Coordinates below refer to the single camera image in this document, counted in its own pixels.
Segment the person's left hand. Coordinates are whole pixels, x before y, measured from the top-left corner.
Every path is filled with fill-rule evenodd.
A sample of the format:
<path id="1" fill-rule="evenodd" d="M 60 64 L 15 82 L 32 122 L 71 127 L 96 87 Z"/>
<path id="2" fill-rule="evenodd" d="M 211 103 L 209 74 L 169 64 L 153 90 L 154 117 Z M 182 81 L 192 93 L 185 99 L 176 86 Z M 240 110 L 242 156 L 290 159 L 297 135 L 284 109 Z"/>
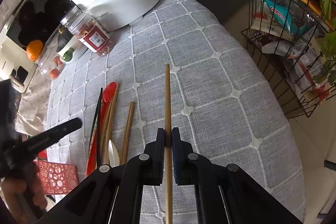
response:
<path id="1" fill-rule="evenodd" d="M 38 172 L 34 162 L 27 177 L 1 163 L 1 223 L 35 223 L 43 216 L 47 201 Z"/>

